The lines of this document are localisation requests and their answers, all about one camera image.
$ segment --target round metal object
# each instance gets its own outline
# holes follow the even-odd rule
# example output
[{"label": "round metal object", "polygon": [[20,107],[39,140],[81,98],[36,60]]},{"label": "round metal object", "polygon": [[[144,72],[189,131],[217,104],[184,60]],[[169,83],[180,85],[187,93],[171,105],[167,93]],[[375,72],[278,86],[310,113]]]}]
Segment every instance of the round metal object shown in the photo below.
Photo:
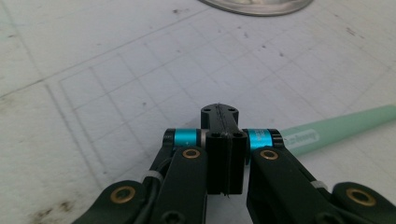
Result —
[{"label": "round metal object", "polygon": [[376,204],[376,199],[371,194],[361,189],[347,189],[346,196],[353,202],[364,206],[371,207]]},{"label": "round metal object", "polygon": [[308,6],[313,0],[200,0],[212,7],[249,16],[280,16]]},{"label": "round metal object", "polygon": [[201,155],[197,149],[187,149],[183,151],[183,156],[187,159],[195,159]]},{"label": "round metal object", "polygon": [[122,186],[111,193],[110,199],[113,203],[128,203],[132,200],[135,194],[136,190],[134,188],[130,186]]},{"label": "round metal object", "polygon": [[196,129],[176,129],[174,145],[177,147],[196,147],[197,130]]},{"label": "round metal object", "polygon": [[273,140],[268,129],[247,129],[248,139],[250,142],[250,151],[259,147],[271,147]]},{"label": "round metal object", "polygon": [[276,152],[274,152],[273,150],[263,150],[260,155],[262,155],[263,158],[270,160],[270,161],[274,161],[276,160],[279,156],[277,155]]}]

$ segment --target mint green pen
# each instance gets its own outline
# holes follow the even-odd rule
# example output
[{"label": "mint green pen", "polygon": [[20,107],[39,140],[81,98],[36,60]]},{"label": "mint green pen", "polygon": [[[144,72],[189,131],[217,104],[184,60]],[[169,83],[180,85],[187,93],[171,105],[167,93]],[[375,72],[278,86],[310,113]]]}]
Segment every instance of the mint green pen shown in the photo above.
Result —
[{"label": "mint green pen", "polygon": [[351,135],[373,129],[396,119],[396,105],[378,108],[317,122],[304,124],[280,131],[285,147],[294,155],[302,155],[312,150],[341,141]]}]

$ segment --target blue spacer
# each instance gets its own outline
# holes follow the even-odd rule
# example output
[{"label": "blue spacer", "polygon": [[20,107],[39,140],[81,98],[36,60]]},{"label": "blue spacer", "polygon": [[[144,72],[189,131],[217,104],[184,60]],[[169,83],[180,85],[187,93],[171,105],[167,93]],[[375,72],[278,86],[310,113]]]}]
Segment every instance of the blue spacer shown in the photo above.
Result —
[{"label": "blue spacer", "polygon": [[176,129],[174,148],[176,147],[196,147],[197,130],[196,129]]},{"label": "blue spacer", "polygon": [[250,141],[250,151],[259,147],[272,147],[273,141],[270,132],[267,129],[247,129]]}]

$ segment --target white cable tie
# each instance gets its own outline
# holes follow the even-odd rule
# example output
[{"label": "white cable tie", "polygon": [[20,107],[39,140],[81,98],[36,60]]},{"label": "white cable tie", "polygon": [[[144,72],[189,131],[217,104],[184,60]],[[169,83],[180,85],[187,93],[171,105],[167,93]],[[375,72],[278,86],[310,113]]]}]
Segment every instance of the white cable tie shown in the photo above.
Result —
[{"label": "white cable tie", "polygon": [[163,183],[163,175],[160,174],[160,172],[152,171],[152,170],[147,171],[147,172],[145,173],[145,175],[143,175],[143,177],[142,177],[142,183],[143,183],[143,180],[144,180],[146,177],[148,177],[148,176],[157,178],[157,179],[160,181],[161,184]]},{"label": "white cable tie", "polygon": [[311,184],[312,184],[312,186],[314,186],[315,189],[326,189],[327,190],[326,184],[320,180],[314,180],[311,182]]}]

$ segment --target white surface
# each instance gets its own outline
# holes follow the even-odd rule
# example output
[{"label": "white surface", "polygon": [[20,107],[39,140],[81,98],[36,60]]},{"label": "white surface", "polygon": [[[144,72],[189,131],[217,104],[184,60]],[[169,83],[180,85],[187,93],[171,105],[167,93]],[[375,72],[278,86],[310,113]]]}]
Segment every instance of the white surface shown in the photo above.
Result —
[{"label": "white surface", "polygon": [[[395,9],[316,0],[252,18],[198,1],[0,0],[0,222],[71,222],[109,184],[140,180],[163,132],[198,128],[205,105],[282,130],[394,103]],[[299,159],[330,187],[396,203],[395,131]],[[207,223],[250,223],[245,200],[209,197]]]}]

